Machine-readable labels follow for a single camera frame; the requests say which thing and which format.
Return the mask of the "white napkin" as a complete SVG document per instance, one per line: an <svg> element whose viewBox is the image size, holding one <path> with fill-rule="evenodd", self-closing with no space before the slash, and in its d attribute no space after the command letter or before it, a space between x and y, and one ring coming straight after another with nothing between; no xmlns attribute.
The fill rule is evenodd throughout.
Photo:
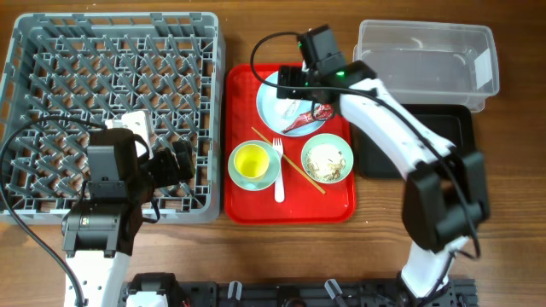
<svg viewBox="0 0 546 307"><path fill-rule="evenodd" d="M275 103L274 109L281 118L287 119L296 113L299 109L299 104L300 100L279 99Z"/></svg>

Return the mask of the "red snack wrapper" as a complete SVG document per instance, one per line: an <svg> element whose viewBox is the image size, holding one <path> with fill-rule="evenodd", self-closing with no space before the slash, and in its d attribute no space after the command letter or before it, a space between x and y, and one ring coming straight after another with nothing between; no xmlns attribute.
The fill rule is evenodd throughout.
<svg viewBox="0 0 546 307"><path fill-rule="evenodd" d="M321 104L319 107L312 107L307 113L300 114L282 133L301 128L305 125L327 121L334 116L334 109L331 105Z"/></svg>

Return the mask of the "yellow plastic cup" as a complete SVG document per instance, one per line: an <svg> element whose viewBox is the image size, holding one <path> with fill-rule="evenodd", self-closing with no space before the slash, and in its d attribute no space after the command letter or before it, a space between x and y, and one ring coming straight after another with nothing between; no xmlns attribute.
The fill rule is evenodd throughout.
<svg viewBox="0 0 546 307"><path fill-rule="evenodd" d="M249 181L261 180L267 172L269 164L270 157L261 145L245 144L235 152L235 169Z"/></svg>

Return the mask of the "green bowl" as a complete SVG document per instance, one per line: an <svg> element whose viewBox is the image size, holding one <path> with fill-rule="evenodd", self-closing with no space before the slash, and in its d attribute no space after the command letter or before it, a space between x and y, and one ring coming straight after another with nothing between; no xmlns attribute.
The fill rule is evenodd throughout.
<svg viewBox="0 0 546 307"><path fill-rule="evenodd" d="M315 147L316 145L324 144L324 143L328 143L328 144L332 144L336 146L342 152L346 160L346 167L341 172L340 178L333 182L320 182L316 180L315 178L311 177L310 173L305 168L305 157L307 153L309 152L309 150ZM311 179L319 183L334 184L334 183L345 180L349 176L349 174L352 171L352 167L354 165L354 156L351 150L351 146L348 144L348 142L345 139L334 134L322 133L322 134L313 136L305 143L301 152L301 162L302 162L302 166L304 167L304 171L306 172L307 175L311 177Z"/></svg>

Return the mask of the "rice food scraps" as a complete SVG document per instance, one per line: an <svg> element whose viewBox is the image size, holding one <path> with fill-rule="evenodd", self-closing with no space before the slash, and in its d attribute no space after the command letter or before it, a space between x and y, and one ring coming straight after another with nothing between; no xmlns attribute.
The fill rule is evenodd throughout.
<svg viewBox="0 0 546 307"><path fill-rule="evenodd" d="M324 143L311 148L305 157L305 168L311 177L320 182L333 182L340 178L346 167L342 152L334 145Z"/></svg>

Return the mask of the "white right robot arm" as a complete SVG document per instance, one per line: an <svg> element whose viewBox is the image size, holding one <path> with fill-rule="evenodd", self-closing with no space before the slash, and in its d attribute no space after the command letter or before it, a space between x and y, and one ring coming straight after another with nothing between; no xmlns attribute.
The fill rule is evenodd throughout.
<svg viewBox="0 0 546 307"><path fill-rule="evenodd" d="M479 151L457 152L398 103L362 61L312 67L282 66L280 98L331 106L364 132L405 180L402 220L412 240L400 273L402 292L413 304L439 296L463 246L491 216L485 161Z"/></svg>

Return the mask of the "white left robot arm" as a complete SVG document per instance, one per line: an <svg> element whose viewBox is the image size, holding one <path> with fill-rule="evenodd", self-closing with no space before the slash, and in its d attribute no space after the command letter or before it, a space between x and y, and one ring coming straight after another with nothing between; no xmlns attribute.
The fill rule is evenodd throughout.
<svg viewBox="0 0 546 307"><path fill-rule="evenodd" d="M134 239L148 218L142 205L159 208L155 190L195 175L192 144L181 140L158 151L137 153L144 139L126 128L90 136L90 178L84 198L63 218L63 251L69 267L66 306L115 306L124 284Z"/></svg>

